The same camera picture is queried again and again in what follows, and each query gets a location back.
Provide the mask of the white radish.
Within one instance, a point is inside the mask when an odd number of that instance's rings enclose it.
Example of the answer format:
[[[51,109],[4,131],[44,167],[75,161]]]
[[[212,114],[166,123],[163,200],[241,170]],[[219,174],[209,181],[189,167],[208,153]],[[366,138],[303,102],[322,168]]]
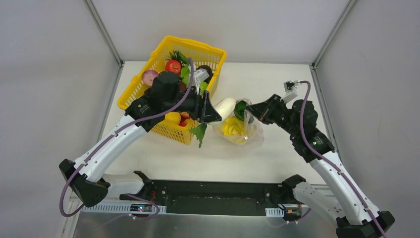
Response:
[[[228,116],[234,111],[236,106],[236,100],[234,98],[225,98],[217,103],[214,108],[217,113],[221,116],[221,121],[210,122],[210,125],[220,124],[225,121]]]

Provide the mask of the yellow napa cabbage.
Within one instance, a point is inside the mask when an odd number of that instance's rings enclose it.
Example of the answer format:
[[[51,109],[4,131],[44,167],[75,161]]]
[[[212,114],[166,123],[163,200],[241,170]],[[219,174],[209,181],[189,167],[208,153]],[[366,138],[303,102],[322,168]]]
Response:
[[[228,117],[224,121],[221,127],[221,130],[224,136],[244,135],[245,134],[244,122],[240,121],[236,117]]]

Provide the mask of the green white bok choy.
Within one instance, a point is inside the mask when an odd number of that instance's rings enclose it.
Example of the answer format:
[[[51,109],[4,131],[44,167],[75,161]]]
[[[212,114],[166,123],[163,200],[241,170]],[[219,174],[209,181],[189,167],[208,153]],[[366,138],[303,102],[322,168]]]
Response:
[[[248,106],[249,104],[250,102],[247,100],[239,100],[236,102],[233,112],[235,117],[242,122],[245,122],[247,119],[248,112],[246,111],[246,106]]]

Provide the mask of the clear zip top bag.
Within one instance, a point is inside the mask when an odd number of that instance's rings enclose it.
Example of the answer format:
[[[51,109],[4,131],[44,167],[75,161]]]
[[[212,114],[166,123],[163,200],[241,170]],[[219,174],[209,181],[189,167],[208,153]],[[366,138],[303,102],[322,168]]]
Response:
[[[261,123],[246,110],[251,104],[247,98],[237,100],[227,119],[213,126],[216,134],[238,146],[261,145],[264,141]]]

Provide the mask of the red apple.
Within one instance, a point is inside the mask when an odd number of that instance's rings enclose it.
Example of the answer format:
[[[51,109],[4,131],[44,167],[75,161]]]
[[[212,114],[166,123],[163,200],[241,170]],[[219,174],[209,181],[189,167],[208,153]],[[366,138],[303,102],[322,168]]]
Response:
[[[165,65],[165,71],[170,71],[175,74],[180,74],[182,70],[182,64],[174,59],[169,60]]]

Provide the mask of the purple onion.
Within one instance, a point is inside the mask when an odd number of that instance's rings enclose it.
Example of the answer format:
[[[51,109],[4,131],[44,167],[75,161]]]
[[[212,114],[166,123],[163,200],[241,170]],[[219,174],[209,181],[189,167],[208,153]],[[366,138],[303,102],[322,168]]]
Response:
[[[155,70],[146,70],[142,74],[142,82],[148,87],[152,87],[153,81],[156,77],[159,76],[159,73]]]

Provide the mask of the green leaf vegetable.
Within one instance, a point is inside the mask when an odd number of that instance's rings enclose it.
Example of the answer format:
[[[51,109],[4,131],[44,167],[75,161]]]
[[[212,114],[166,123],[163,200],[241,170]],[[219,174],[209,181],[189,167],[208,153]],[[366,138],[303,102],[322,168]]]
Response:
[[[196,139],[199,142],[198,147],[201,148],[202,144],[203,144],[203,139],[205,137],[205,133],[206,133],[206,129],[207,129],[208,124],[207,123],[202,123],[194,128],[191,128],[189,130],[189,132],[194,135],[196,137]]]

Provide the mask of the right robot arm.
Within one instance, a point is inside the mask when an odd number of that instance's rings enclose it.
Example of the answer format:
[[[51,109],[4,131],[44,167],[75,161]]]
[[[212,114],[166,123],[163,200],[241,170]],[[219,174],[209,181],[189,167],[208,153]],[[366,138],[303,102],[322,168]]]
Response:
[[[334,199],[317,192],[305,178],[293,175],[282,182],[287,203],[309,206],[335,227],[339,238],[384,238],[395,219],[380,211],[348,175],[330,140],[316,127],[318,113],[312,101],[296,100],[289,109],[274,94],[264,102],[246,106],[258,121],[276,124],[290,135],[295,151],[322,177]]]

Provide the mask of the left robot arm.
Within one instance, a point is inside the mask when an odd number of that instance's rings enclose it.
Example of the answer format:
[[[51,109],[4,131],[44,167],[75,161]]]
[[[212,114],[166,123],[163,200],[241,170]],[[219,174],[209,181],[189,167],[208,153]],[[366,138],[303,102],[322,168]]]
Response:
[[[125,175],[105,172],[123,151],[163,121],[169,112],[187,112],[200,123],[219,122],[226,117],[220,106],[211,104],[207,91],[201,95],[195,86],[181,91],[177,74],[161,72],[151,88],[127,107],[108,135],[76,160],[65,159],[59,164],[67,185],[85,207],[122,194],[133,194],[142,201],[150,197],[151,187],[139,172]]]

